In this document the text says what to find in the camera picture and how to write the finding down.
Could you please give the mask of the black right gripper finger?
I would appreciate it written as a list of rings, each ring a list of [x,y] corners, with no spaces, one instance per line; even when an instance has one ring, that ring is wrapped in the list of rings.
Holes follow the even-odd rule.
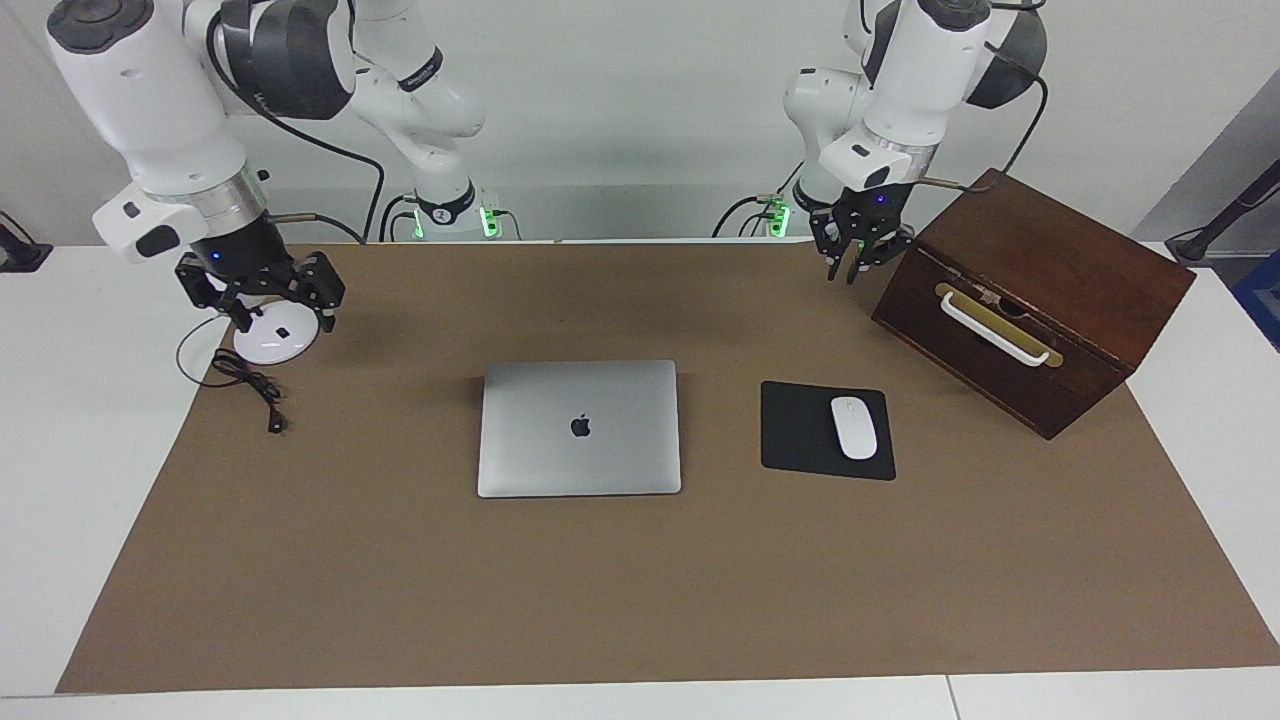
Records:
[[[179,268],[178,281],[195,307],[212,309],[229,318],[238,332],[250,332],[252,313],[241,301],[236,287],[218,290],[204,268]]]
[[[293,264],[293,301],[311,309],[320,332],[332,333],[346,295],[338,270],[324,252],[311,252]]]

